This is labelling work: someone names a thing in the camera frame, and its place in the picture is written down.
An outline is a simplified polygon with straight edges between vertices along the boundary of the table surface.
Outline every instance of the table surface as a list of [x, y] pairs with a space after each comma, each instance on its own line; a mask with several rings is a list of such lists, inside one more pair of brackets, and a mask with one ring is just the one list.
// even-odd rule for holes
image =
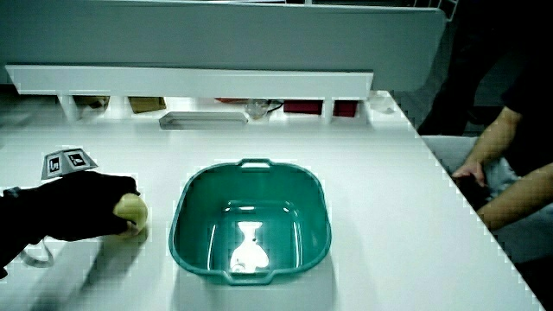
[[[169, 108], [178, 100], [166, 98]], [[243, 109], [200, 102], [187, 107]], [[78, 146], [99, 165], [95, 171], [133, 176], [149, 207], [138, 237], [48, 238], [55, 263], [47, 269], [15, 259], [0, 281], [0, 309], [540, 309], [390, 95], [374, 92], [364, 107], [368, 122], [323, 124], [275, 111], [242, 128], [161, 130], [158, 111], [0, 130], [1, 188], [40, 185], [43, 156]], [[267, 286], [232, 287], [171, 257], [169, 230], [188, 179], [242, 158], [294, 163], [321, 181], [333, 241], [313, 269]]]

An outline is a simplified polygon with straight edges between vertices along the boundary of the cardboard box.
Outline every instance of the cardboard box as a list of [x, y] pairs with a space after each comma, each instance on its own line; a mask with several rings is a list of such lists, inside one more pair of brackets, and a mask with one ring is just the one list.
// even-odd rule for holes
[[163, 97], [129, 97], [130, 107], [134, 113], [158, 111], [167, 109], [165, 99]]

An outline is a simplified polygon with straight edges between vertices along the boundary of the teal plastic basin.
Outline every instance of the teal plastic basin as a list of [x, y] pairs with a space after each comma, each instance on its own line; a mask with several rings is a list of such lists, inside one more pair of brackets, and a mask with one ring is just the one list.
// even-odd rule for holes
[[313, 268], [330, 241], [324, 195], [313, 174], [293, 164], [244, 159], [203, 169], [188, 181], [169, 249], [197, 275], [256, 285]]

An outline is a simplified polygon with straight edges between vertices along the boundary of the black glove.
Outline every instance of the black glove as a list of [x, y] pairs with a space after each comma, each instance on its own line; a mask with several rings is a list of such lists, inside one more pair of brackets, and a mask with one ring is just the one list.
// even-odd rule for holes
[[140, 195], [126, 176], [79, 171], [42, 186], [3, 192], [0, 197], [0, 267], [45, 236], [75, 241], [125, 232], [126, 219], [113, 214], [124, 194]]

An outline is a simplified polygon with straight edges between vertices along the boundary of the bottom of basin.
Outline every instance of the bottom of basin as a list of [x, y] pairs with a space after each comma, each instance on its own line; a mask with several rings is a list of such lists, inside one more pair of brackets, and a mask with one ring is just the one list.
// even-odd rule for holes
[[288, 201], [228, 201], [211, 230], [208, 269], [250, 275], [300, 267], [301, 219]]

